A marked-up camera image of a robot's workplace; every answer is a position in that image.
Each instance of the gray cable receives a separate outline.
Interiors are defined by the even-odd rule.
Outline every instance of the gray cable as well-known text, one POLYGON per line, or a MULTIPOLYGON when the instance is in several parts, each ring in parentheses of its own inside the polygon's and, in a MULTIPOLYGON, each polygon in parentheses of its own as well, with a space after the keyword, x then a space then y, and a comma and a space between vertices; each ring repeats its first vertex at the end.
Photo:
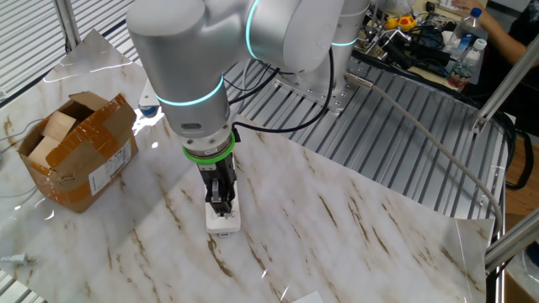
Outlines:
POLYGON ((7 137, 3 137, 3 138, 0 138, 0 141, 4 141, 6 139, 9 139, 9 138, 13 138, 15 136, 18 136, 18 135, 22 135, 27 129, 28 129, 28 126, 30 126, 31 124, 35 123, 35 122, 39 122, 39 121, 42 121, 43 118, 41 119, 36 119, 36 120, 33 120, 33 121, 30 121, 26 127, 24 127, 23 131, 19 132, 18 134, 15 134, 15 135, 10 135, 10 136, 7 136, 7 137))
POLYGON ((451 154, 450 151, 448 151, 438 140, 436 140, 436 138, 426 128, 424 128, 424 126, 421 125, 419 121, 417 121, 408 111, 406 111, 406 109, 402 108, 397 103, 397 101, 391 98, 390 95, 388 95, 376 85, 372 85, 371 88, 375 92, 378 92, 387 101, 389 101, 395 109, 397 109, 399 112, 401 112, 401 114, 403 114, 404 117, 406 117, 406 119, 410 120, 412 124, 415 125, 415 127, 421 130, 421 132, 423 132, 424 135, 429 138, 429 140, 432 141, 432 143, 434 143, 434 145, 438 147, 438 149, 449 158, 449 160, 451 160, 457 167, 459 167, 483 191, 494 209, 494 215, 496 216, 496 222, 494 223, 494 235, 498 234, 501 229, 503 215, 502 210, 499 208, 498 201, 490 193, 490 190, 487 189, 487 187, 481 182, 481 180, 479 180, 478 177, 476 177, 472 173, 472 171, 470 171, 466 166, 464 166, 464 164, 462 164, 455 156, 453 156, 453 154, 451 154))
POLYGON ((25 194, 29 194, 32 191, 36 190, 36 189, 37 189, 37 186, 34 186, 33 188, 23 192, 22 194, 16 194, 16 195, 13 195, 13 196, 0 196, 0 198, 6 198, 6 199, 8 199, 8 198, 17 198, 17 197, 23 196, 25 194))

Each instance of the cyan led ring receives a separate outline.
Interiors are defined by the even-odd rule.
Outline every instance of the cyan led ring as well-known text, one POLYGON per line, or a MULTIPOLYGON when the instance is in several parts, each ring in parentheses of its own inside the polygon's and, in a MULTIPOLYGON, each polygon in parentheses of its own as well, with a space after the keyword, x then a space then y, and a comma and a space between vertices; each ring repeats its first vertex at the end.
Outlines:
POLYGON ((163 102, 164 104, 168 104, 168 105, 172 105, 172 106, 190 106, 190 105, 195 105, 195 104, 199 104, 200 102, 204 102, 204 101, 206 101, 207 99, 213 97, 213 95, 215 95, 215 94, 219 91, 219 88, 221 88, 223 81, 224 81, 224 77, 221 75, 221 81, 219 82, 219 84, 217 84, 216 89, 212 90, 211 93, 208 93, 206 96, 204 96, 204 97, 202 97, 202 98, 198 98, 198 99, 193 100, 193 101, 188 101, 188 102, 173 102, 173 101, 165 100, 165 99, 159 97, 157 94, 155 94, 155 96, 157 97, 157 99, 159 99, 159 101, 163 102))
POLYGON ((259 5, 260 0, 255 0, 253 3, 253 6, 251 7, 251 11, 249 12, 249 16, 247 17, 247 24, 245 27, 245 43, 247 44, 247 49, 249 50, 249 53, 254 59, 258 59, 254 53, 253 48, 251 47, 251 23, 253 22, 253 15, 254 10, 256 9, 257 5, 259 5))
POLYGON ((348 46, 348 45, 353 45, 359 38, 355 38, 354 41, 352 42, 349 42, 349 43, 332 43, 331 45, 333 46, 348 46))

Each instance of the marble table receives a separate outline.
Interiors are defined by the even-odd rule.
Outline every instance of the marble table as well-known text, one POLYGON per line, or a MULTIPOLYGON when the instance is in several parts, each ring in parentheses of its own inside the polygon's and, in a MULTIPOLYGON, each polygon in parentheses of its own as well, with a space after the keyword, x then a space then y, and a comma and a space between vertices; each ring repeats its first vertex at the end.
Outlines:
MULTIPOLYGON (((96 32, 46 78, 0 109, 0 136, 66 101, 123 93, 136 108, 146 75, 96 32)), ((283 136, 240 129, 242 229, 205 232, 204 186, 159 113, 139 110, 139 154, 83 214, 45 199, 14 148, 0 141, 0 264, 52 303, 484 302, 483 256, 492 220, 424 208, 283 136)))

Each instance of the plastic bottle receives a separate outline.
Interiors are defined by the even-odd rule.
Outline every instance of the plastic bottle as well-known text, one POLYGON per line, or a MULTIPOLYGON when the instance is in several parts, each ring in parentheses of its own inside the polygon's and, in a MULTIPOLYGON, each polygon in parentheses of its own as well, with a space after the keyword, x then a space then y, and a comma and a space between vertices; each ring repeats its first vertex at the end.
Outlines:
POLYGON ((453 69, 451 69, 447 77, 447 83, 449 85, 457 88, 459 91, 466 86, 481 60, 481 51, 484 50, 485 46, 487 46, 487 41, 483 39, 477 39, 473 43, 473 48, 467 50, 458 62, 455 63, 453 69))
POLYGON ((473 36, 475 35, 479 25, 479 16, 481 15, 481 9, 474 8, 472 12, 462 17, 461 21, 453 31, 453 35, 444 47, 444 52, 451 54, 451 58, 458 59, 462 53, 466 50, 470 44, 473 36))

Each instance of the person's arm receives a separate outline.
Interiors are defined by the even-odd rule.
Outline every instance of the person's arm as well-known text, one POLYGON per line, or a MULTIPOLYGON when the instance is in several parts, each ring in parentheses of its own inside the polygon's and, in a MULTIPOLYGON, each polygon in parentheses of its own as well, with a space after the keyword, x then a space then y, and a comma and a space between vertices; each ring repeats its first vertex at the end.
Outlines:
MULTIPOLYGON (((479 22, 488 33, 488 42, 498 49, 507 62, 514 65, 524 55, 527 49, 526 46, 507 34, 498 21, 484 9, 478 0, 453 0, 453 5, 462 8, 458 12, 461 15, 469 14, 473 8, 481 8, 483 13, 479 17, 479 22)), ((533 66, 539 66, 539 60, 533 66)))

